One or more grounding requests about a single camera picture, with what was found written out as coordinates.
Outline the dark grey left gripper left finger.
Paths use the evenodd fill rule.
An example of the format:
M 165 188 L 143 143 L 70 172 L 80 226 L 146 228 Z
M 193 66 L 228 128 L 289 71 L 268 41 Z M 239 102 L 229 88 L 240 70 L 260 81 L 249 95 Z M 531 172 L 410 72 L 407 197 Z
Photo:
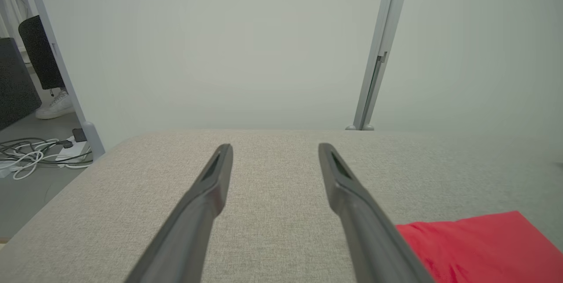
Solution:
M 127 283 L 199 283 L 216 217 L 227 202 L 233 147 L 221 144 L 181 197 Z

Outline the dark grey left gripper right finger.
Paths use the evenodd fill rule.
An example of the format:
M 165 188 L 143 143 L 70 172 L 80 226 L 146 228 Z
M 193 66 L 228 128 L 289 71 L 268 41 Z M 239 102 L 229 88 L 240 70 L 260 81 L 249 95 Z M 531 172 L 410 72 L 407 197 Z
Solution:
M 431 274 L 336 148 L 318 145 L 326 196 L 338 215 L 358 283 L 432 283 Z

